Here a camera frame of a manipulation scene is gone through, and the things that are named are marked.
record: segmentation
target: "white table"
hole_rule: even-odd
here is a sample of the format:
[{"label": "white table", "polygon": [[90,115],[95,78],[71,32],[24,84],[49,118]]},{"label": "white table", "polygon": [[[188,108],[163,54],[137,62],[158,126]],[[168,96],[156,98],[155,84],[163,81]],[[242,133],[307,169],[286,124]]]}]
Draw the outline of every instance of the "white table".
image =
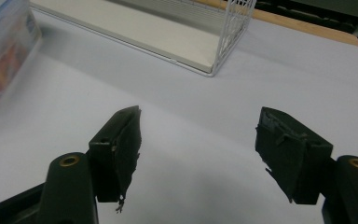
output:
[{"label": "white table", "polygon": [[261,106],[358,156],[358,47],[251,21],[216,77],[196,75],[36,12],[44,42],[0,110],[0,202],[139,105],[143,144],[122,214],[100,223],[323,223],[290,204],[255,152]]}]

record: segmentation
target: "white wire basket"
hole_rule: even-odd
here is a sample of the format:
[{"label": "white wire basket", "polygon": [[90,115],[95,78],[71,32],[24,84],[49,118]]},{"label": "white wire basket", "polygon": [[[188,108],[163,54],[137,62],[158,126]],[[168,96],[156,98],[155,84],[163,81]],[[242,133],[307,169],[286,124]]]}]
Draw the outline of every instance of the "white wire basket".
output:
[{"label": "white wire basket", "polygon": [[37,9],[206,77],[217,73],[246,31],[255,2],[31,0]]}]

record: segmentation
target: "wooden edge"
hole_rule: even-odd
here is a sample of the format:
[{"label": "wooden edge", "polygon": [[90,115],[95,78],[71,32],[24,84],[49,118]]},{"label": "wooden edge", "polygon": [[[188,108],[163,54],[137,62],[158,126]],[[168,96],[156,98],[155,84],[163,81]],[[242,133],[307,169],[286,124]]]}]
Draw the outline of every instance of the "wooden edge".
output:
[{"label": "wooden edge", "polygon": [[[227,2],[222,0],[195,0],[198,3],[208,5],[210,7],[226,8]],[[341,43],[346,43],[358,46],[358,38],[355,35],[348,34],[342,31],[330,29],[320,25],[315,25],[305,21],[298,21],[288,17],[276,15],[266,11],[255,9],[252,17],[260,21],[266,21],[275,25],[280,25],[286,28],[304,32],[310,35],[317,35],[331,40],[336,40]]]}]

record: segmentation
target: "transparent plastic container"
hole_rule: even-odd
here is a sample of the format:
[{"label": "transparent plastic container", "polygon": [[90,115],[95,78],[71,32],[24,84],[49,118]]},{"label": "transparent plastic container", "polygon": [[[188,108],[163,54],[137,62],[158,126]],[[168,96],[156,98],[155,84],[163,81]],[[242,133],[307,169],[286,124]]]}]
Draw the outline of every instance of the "transparent plastic container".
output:
[{"label": "transparent plastic container", "polygon": [[40,36],[29,0],[0,0],[0,102]]}]

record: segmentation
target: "table surface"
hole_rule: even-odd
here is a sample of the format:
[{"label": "table surface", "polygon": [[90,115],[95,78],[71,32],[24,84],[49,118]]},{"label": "table surface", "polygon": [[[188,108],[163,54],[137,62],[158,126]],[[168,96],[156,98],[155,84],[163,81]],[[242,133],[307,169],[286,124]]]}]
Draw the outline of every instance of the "table surface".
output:
[{"label": "table surface", "polygon": [[100,223],[323,223],[290,204],[255,152],[262,106],[358,156],[358,47],[252,20],[207,78],[35,12],[43,42],[0,109],[0,202],[88,150],[119,109],[139,105],[143,144],[122,214]]}]

